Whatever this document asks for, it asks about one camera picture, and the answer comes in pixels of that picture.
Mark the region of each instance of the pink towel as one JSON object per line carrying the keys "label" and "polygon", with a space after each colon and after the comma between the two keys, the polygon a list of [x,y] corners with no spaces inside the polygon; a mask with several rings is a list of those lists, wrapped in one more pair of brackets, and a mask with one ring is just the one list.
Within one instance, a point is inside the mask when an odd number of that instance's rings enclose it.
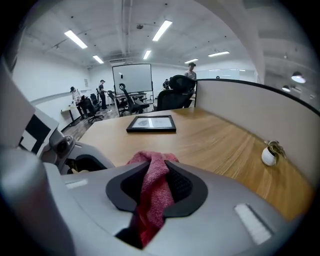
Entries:
{"label": "pink towel", "polygon": [[165,160],[179,162],[172,153],[139,151],[127,163],[150,162],[142,183],[140,204],[137,207],[138,227],[143,247],[164,225],[164,209],[175,203],[166,180],[169,169]]}

